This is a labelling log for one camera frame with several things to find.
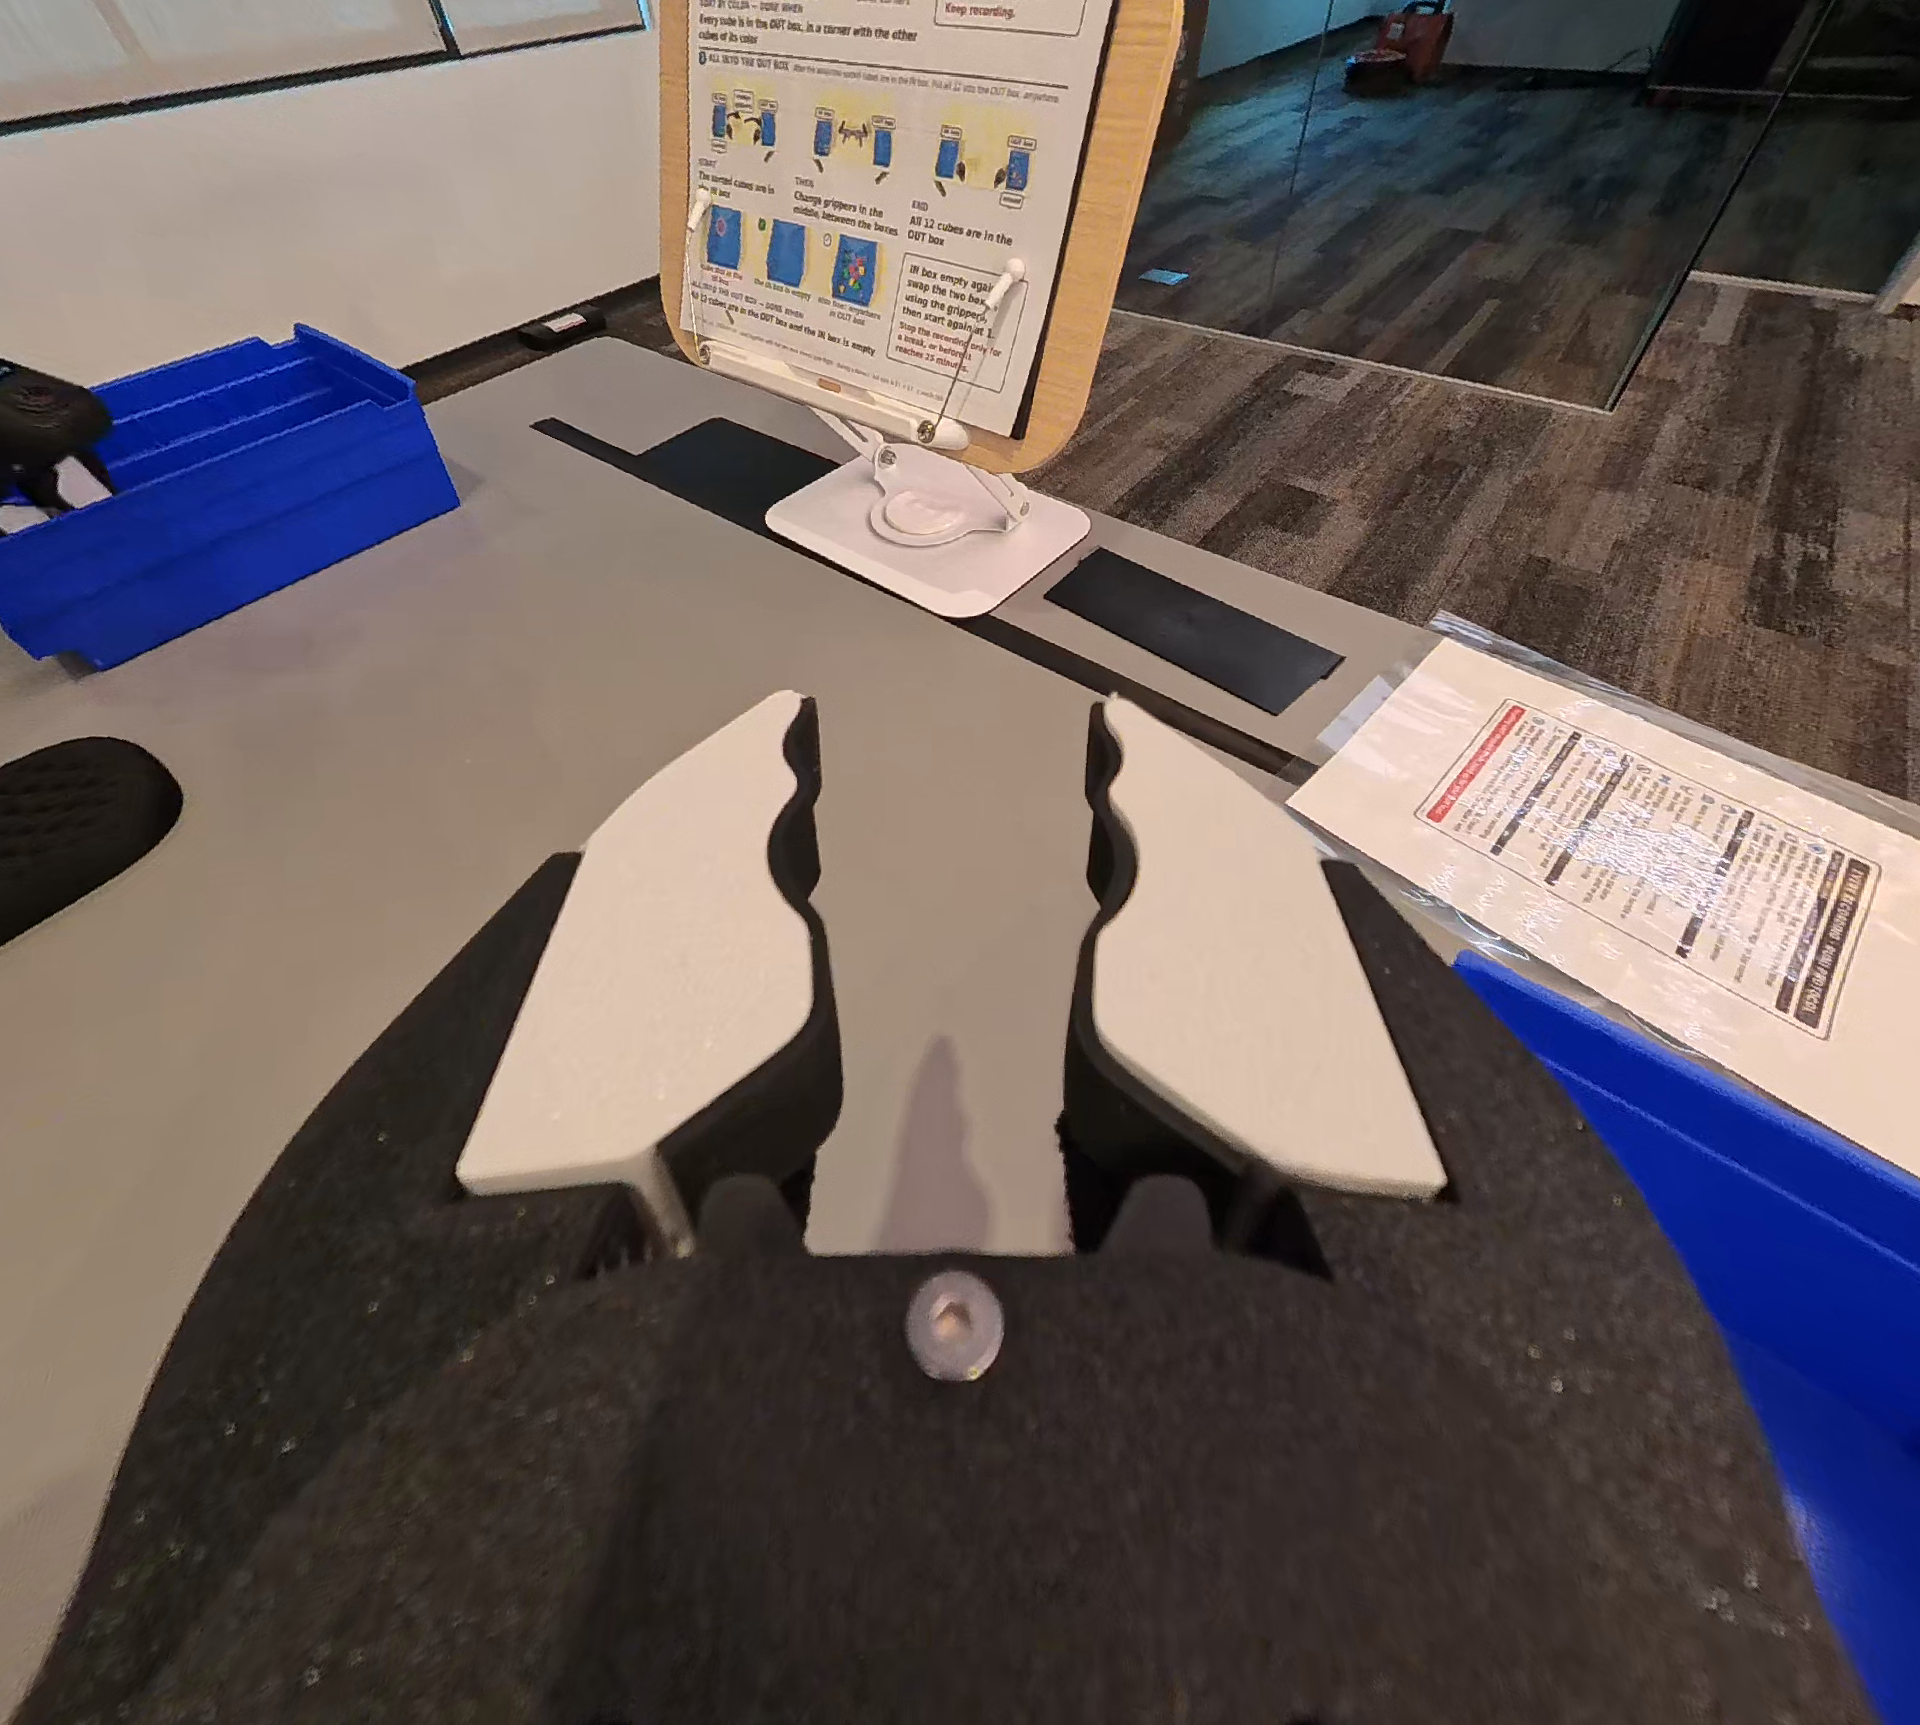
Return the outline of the clear plastic bag with papers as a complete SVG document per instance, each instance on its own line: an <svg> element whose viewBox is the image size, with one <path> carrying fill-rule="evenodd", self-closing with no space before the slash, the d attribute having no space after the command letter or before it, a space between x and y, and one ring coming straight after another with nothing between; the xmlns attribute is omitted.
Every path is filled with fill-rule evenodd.
<svg viewBox="0 0 1920 1725"><path fill-rule="evenodd" d="M1294 815L1750 1090L1918 1174L1918 821L1479 630Z"/></svg>

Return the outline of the red container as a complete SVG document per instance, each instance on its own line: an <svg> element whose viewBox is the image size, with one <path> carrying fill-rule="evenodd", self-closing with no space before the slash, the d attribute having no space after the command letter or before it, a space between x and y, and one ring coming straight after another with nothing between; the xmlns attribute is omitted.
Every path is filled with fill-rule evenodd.
<svg viewBox="0 0 1920 1725"><path fill-rule="evenodd" d="M1352 97L1394 97L1441 76L1455 16L1438 0L1415 0L1387 12L1368 48L1359 48L1342 69Z"/></svg>

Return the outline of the printed instruction sheet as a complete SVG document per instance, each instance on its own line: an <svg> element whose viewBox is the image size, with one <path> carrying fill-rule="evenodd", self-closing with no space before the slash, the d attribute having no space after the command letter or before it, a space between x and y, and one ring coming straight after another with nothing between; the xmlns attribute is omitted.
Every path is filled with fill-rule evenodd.
<svg viewBox="0 0 1920 1725"><path fill-rule="evenodd" d="M1013 437L1118 0L687 7L693 338Z"/></svg>

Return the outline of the black desk cover flap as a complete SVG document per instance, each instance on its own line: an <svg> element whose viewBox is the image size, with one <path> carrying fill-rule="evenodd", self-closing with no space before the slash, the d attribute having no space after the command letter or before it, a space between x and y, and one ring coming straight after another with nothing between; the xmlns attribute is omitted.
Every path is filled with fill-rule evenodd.
<svg viewBox="0 0 1920 1725"><path fill-rule="evenodd" d="M702 420L635 457L635 476L758 531L767 509L841 468L729 418Z"/></svg>
<svg viewBox="0 0 1920 1725"><path fill-rule="evenodd" d="M1044 600L1266 714L1283 714L1343 656L1152 566L1094 549Z"/></svg>

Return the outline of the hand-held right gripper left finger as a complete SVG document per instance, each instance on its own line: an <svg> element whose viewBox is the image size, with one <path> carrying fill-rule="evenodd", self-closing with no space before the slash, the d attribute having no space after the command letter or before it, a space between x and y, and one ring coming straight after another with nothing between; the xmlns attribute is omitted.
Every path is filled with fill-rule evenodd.
<svg viewBox="0 0 1920 1725"><path fill-rule="evenodd" d="M818 703L779 688L596 825L460 1154L467 1196L613 1185L693 1252L714 1185L810 1171L841 1116L820 791Z"/></svg>

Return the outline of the blue plastic bin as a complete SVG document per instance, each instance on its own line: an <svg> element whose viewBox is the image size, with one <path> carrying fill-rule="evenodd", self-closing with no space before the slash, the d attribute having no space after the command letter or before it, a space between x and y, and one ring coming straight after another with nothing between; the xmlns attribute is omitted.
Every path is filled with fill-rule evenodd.
<svg viewBox="0 0 1920 1725"><path fill-rule="evenodd" d="M1918 1178L1461 952L1452 968L1623 1162L1727 1337L1882 1720L1918 1720Z"/></svg>
<svg viewBox="0 0 1920 1725"><path fill-rule="evenodd" d="M98 670L452 513L414 381L296 325L95 385L115 492L4 538L4 632Z"/></svg>

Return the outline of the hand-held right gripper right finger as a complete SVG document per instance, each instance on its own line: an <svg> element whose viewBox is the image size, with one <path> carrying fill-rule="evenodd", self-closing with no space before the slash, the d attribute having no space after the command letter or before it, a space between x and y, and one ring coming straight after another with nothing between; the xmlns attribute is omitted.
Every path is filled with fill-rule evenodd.
<svg viewBox="0 0 1920 1725"><path fill-rule="evenodd" d="M1091 706L1068 1043L1068 1199L1100 1249L1149 1178L1216 1237L1315 1252L1307 1196L1441 1209L1447 1167L1342 909L1283 798L1128 696Z"/></svg>

